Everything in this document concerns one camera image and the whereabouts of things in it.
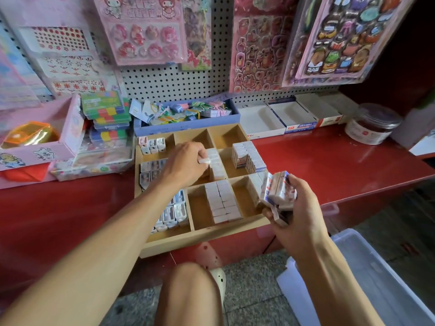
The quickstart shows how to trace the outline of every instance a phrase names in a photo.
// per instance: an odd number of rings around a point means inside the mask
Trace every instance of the gray floor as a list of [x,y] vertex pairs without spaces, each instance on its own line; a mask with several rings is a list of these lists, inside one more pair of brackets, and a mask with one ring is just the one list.
[[[413,191],[355,227],[435,313],[435,181]],[[299,325],[276,278],[287,254],[246,259],[224,267],[226,325]],[[160,287],[116,300],[101,326],[152,325]]]

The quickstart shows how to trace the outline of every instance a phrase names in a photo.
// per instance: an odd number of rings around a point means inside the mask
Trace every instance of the blue box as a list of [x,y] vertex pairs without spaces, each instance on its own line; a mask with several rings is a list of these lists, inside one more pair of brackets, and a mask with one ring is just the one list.
[[[178,104],[192,103],[194,99],[177,101]],[[232,99],[225,100],[226,106],[232,110],[231,115],[219,116],[216,118],[201,118],[193,121],[182,121],[177,123],[169,123],[167,125],[146,125],[141,120],[134,118],[133,127],[136,136],[149,136],[161,134],[165,132],[177,132],[186,129],[206,128],[214,125],[229,125],[240,122],[240,113],[237,111],[236,105]]]

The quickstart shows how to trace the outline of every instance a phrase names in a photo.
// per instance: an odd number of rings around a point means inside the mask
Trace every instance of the pink box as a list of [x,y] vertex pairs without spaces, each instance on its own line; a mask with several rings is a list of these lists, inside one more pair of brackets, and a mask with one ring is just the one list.
[[51,124],[60,138],[57,142],[0,149],[0,171],[53,160],[74,158],[80,148],[83,117],[80,114],[80,96],[60,98],[43,103],[41,108],[18,109],[2,114],[0,118],[0,142],[9,131],[29,121]]

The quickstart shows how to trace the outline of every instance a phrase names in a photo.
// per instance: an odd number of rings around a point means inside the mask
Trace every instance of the red counter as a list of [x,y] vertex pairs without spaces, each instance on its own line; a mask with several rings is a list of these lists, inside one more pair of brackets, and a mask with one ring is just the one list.
[[[305,179],[338,230],[354,226],[416,182],[435,175],[387,140],[367,146],[342,125],[254,141],[269,171]],[[0,191],[0,309],[133,198],[134,173],[47,182]],[[176,263],[207,268],[279,247],[269,226],[137,263],[123,293],[157,285]]]

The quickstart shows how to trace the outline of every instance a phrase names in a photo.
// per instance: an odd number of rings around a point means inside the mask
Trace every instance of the white pegboard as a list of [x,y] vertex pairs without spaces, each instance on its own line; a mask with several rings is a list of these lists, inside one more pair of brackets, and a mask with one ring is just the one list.
[[[144,65],[121,67],[123,81],[129,98],[150,99],[162,103],[174,100],[207,98],[228,91],[228,77],[231,62],[231,40],[233,27],[234,0],[212,0],[212,69],[209,71],[181,71],[179,64]],[[0,13],[0,26],[21,51],[30,66],[31,62],[19,45],[18,39],[9,29]],[[339,86],[301,87],[286,91],[268,91],[240,94],[233,98],[237,106],[249,102],[259,102],[275,98],[289,97],[297,93],[334,91]],[[51,96],[39,96],[41,101],[51,100]]]

